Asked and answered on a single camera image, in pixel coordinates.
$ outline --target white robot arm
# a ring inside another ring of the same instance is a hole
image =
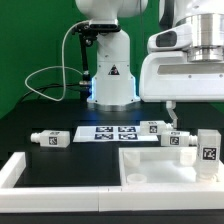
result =
[[[79,10],[90,19],[92,28],[116,28],[118,17],[131,17],[144,11],[148,0],[76,0]]]
[[[165,31],[149,38],[141,99],[224,101],[223,0],[161,0],[160,6]]]
[[[90,108],[121,111],[139,102],[135,78],[130,73],[130,40],[120,29],[118,17],[143,12],[148,0],[76,0],[90,22],[87,29],[97,32],[97,73],[92,79]]]

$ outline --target black tabletop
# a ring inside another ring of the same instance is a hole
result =
[[[179,129],[217,129],[224,134],[224,115],[208,103],[178,103]],[[71,143],[66,149],[41,148],[33,132],[66,130],[71,142],[77,126],[139,125],[141,120],[171,122],[162,103],[142,103],[125,112],[103,112],[67,100],[27,101],[0,120],[0,168],[13,152],[26,152],[27,168],[15,187],[119,186],[119,147],[158,146],[158,142]],[[223,210],[139,211],[107,213],[1,214],[0,223],[224,223]]]

